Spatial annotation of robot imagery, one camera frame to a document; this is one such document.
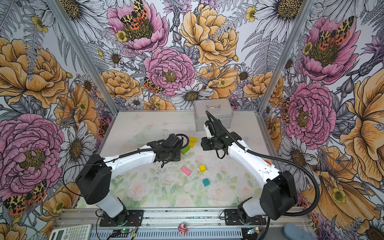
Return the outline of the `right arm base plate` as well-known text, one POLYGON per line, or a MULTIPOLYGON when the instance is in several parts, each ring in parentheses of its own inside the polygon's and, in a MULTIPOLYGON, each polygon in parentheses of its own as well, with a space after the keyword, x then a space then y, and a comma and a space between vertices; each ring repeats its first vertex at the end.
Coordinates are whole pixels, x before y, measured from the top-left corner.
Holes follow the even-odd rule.
POLYGON ((264 226, 267 223, 267 219, 264 216, 255 216, 242 221, 237 209, 224 209, 219 218, 225 221, 226 226, 264 226))

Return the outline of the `green rectangular block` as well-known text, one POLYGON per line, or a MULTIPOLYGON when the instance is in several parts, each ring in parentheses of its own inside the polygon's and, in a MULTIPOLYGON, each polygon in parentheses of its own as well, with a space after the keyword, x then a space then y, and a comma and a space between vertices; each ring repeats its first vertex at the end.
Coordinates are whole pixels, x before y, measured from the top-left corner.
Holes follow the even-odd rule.
POLYGON ((182 153, 183 155, 185 155, 190 149, 191 149, 191 147, 190 147, 190 146, 187 146, 187 147, 181 149, 181 153, 182 153))

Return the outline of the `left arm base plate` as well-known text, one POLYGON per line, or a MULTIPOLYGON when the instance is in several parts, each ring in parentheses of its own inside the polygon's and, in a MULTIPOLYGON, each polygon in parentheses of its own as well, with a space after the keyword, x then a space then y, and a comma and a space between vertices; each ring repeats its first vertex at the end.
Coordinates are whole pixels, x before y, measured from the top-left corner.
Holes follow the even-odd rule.
POLYGON ((116 217, 110 217, 107 213, 101 216, 101 227, 140 227, 144 210, 123 210, 116 217))

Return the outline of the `pink rectangular block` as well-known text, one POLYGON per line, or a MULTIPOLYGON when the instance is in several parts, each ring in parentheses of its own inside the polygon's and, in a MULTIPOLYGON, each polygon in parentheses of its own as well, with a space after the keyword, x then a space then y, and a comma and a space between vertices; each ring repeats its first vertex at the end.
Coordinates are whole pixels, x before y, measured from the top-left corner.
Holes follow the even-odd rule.
POLYGON ((190 176, 190 175, 192 174, 192 171, 191 171, 190 169, 188 169, 187 167, 185 167, 185 166, 183 166, 183 167, 181 168, 181 171, 182 171, 185 175, 187 175, 187 176, 190 176))

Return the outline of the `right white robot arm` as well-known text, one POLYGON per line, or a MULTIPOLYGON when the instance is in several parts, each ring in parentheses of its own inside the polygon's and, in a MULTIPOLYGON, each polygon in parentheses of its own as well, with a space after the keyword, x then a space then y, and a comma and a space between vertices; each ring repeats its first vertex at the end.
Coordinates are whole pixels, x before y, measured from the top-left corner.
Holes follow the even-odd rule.
POLYGON ((204 151, 224 151, 224 155, 237 160, 262 188, 261 196, 250 197, 238 205, 238 215, 245 224, 255 216, 267 216, 277 220, 298 203, 295 180, 289 172, 281 172, 275 165, 252 152, 235 132, 229 132, 221 121, 209 117, 202 138, 204 151))

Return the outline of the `yellow rectangular block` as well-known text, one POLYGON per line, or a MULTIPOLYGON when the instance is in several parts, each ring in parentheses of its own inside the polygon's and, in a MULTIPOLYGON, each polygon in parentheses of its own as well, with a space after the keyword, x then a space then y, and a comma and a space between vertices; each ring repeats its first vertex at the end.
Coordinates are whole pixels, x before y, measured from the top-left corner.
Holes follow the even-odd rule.
POLYGON ((196 143, 198 141, 197 138, 189 137, 190 142, 196 143))

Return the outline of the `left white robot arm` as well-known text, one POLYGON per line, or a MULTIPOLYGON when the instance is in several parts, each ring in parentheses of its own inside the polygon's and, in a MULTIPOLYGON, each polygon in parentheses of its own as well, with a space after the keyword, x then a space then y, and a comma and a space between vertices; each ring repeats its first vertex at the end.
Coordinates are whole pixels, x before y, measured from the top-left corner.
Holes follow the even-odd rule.
POLYGON ((184 134, 170 134, 165 140, 152 141, 129 153, 112 157, 93 155, 76 178, 81 195, 88 205, 96 205, 121 226, 129 219, 127 208, 110 192, 111 180, 142 165, 156 162, 165 165, 181 160, 181 150, 190 140, 184 134))

